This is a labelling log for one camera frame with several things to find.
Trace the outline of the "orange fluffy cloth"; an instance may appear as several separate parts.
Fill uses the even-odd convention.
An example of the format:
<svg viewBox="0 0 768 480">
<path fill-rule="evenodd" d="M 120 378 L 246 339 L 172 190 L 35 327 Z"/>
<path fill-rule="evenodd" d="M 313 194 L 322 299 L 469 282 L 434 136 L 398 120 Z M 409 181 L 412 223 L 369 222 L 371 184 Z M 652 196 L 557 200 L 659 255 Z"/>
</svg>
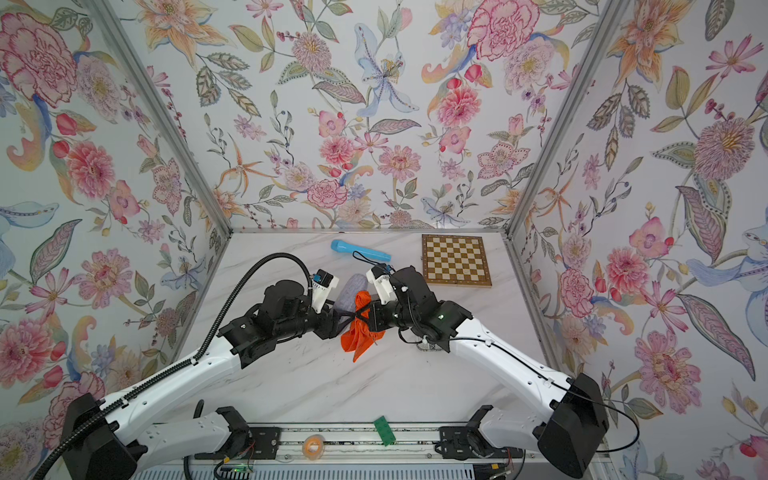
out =
<svg viewBox="0 0 768 480">
<path fill-rule="evenodd" d="M 372 305 L 372 297 L 368 291 L 360 291 L 356 298 L 357 310 L 370 308 Z M 376 342 L 382 340 L 385 336 L 384 332 L 372 332 L 370 329 L 365 330 L 363 328 L 348 328 L 340 339 L 340 345 L 342 350 L 346 353 L 353 354 L 353 361 L 357 362 L 358 359 Z"/>
</svg>

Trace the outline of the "purple eyeglass case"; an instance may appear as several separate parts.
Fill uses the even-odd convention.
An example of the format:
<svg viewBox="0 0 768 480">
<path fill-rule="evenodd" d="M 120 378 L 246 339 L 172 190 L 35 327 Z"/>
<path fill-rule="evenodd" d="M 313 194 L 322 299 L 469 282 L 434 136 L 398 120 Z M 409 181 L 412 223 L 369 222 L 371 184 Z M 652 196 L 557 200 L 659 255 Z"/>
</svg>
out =
<svg viewBox="0 0 768 480">
<path fill-rule="evenodd" d="M 368 290 L 368 281 L 363 274 L 352 275 L 344 284 L 335 300 L 333 310 L 340 314 L 353 314 L 356 310 L 356 298 L 360 291 Z"/>
</svg>

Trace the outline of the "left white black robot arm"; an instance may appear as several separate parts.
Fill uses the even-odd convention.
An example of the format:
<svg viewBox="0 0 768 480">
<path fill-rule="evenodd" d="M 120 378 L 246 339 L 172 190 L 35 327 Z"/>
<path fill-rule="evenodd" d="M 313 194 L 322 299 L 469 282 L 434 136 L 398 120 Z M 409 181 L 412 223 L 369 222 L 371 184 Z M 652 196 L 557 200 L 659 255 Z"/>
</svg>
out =
<svg viewBox="0 0 768 480">
<path fill-rule="evenodd" d="M 295 281 L 268 287 L 261 303 L 214 335 L 203 355 L 190 354 L 114 397 L 87 394 L 69 407 L 61 445 L 74 479 L 129 479 L 153 466 L 196 454 L 235 458 L 257 441 L 243 416 L 221 406 L 176 423 L 161 418 L 204 389 L 240 373 L 278 344 L 314 332 L 331 338 L 338 328 L 328 296 L 339 281 L 320 271 L 312 293 Z"/>
</svg>

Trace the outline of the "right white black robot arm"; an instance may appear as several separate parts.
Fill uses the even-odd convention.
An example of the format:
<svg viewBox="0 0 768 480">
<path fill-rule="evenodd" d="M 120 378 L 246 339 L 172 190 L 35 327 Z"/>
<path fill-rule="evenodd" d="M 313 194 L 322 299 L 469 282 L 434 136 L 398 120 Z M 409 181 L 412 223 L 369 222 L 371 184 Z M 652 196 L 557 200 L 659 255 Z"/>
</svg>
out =
<svg viewBox="0 0 768 480">
<path fill-rule="evenodd" d="M 518 405 L 489 407 L 473 427 L 490 446 L 535 450 L 563 474 L 580 479 L 609 430 L 597 382 L 538 362 L 493 333 L 461 305 L 440 300 L 413 267 L 390 272 L 373 266 L 376 291 L 360 318 L 372 332 L 405 329 L 467 360 L 511 390 Z"/>
</svg>

